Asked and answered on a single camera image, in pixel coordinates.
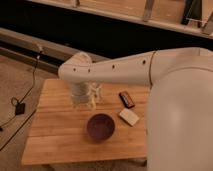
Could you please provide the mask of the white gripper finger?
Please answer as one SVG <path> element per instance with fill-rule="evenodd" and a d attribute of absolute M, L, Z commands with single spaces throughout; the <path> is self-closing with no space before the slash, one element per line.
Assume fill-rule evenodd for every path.
<path fill-rule="evenodd" d="M 102 101 L 101 88 L 102 86 L 99 83 L 93 84 L 94 96 L 97 103 Z"/>
<path fill-rule="evenodd" d="M 94 98 L 94 97 L 90 97 L 90 98 L 89 98 L 89 102 L 87 103 L 87 106 L 88 106 L 91 110 L 95 110 L 95 109 L 96 109 L 96 102 L 95 102 L 95 98 Z"/>

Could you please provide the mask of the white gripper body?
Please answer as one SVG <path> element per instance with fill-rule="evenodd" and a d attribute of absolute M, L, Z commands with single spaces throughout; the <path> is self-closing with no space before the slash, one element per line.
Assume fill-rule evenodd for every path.
<path fill-rule="evenodd" d="M 93 97 L 93 94 L 89 83 L 75 83 L 71 85 L 71 99 L 75 107 L 87 105 L 90 97 Z"/>

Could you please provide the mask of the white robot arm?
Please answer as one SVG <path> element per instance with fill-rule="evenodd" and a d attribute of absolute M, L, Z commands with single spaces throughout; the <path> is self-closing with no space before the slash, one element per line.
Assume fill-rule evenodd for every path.
<path fill-rule="evenodd" d="M 74 95 L 86 82 L 149 86 L 147 171 L 213 171 L 213 51 L 156 50 L 97 63 L 79 52 L 58 75 Z"/>

